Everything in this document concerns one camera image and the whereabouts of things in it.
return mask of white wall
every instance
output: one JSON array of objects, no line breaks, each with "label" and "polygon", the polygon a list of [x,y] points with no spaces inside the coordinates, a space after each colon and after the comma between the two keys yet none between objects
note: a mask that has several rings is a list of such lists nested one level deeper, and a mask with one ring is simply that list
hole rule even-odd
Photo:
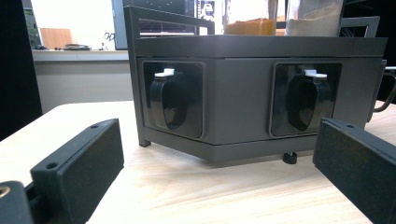
[{"label": "white wall", "polygon": [[134,99],[128,60],[35,62],[35,73],[44,113],[64,104]]},{"label": "white wall", "polygon": [[114,33],[111,0],[31,0],[39,28],[70,29],[78,44],[102,47]]},{"label": "white wall", "polygon": [[[235,20],[247,21],[258,18],[268,18],[268,1],[264,0],[231,0],[233,17]],[[285,0],[278,0],[277,14],[278,17],[285,15]]]}]

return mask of glass jar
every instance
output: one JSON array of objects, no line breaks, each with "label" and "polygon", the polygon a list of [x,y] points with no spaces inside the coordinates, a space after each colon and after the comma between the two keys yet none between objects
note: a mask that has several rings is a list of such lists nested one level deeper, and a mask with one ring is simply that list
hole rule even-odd
[{"label": "glass jar", "polygon": [[275,35],[277,0],[225,0],[225,35]]},{"label": "glass jar", "polygon": [[344,0],[289,0],[285,35],[339,36]]}]

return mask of gray metal enclosure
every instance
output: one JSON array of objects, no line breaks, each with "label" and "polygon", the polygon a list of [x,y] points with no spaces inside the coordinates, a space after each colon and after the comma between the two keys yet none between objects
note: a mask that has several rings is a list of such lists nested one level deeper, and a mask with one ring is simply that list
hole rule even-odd
[{"label": "gray metal enclosure", "polygon": [[[146,10],[124,12],[143,147],[155,142],[209,161],[312,150],[321,118],[363,128],[373,113],[386,38],[145,39],[134,27]],[[165,69],[174,73],[162,77]]]}]

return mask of screw hole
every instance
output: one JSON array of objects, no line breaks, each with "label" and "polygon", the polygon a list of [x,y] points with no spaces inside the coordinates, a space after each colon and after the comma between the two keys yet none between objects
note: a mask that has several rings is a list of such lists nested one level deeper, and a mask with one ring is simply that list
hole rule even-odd
[{"label": "screw hole", "polygon": [[52,168],[55,168],[57,165],[58,165],[58,163],[52,162],[52,163],[48,164],[48,165],[46,166],[46,168],[47,168],[47,169],[52,169]]},{"label": "screw hole", "polygon": [[7,186],[0,187],[0,198],[3,198],[4,196],[6,196],[10,191],[11,191],[10,187],[7,187]]}]

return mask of orange container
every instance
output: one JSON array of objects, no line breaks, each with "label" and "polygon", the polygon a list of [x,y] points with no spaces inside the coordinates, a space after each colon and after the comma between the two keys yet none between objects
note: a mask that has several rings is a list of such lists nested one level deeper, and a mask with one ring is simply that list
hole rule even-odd
[{"label": "orange container", "polygon": [[277,0],[227,0],[225,35],[275,35]]}]

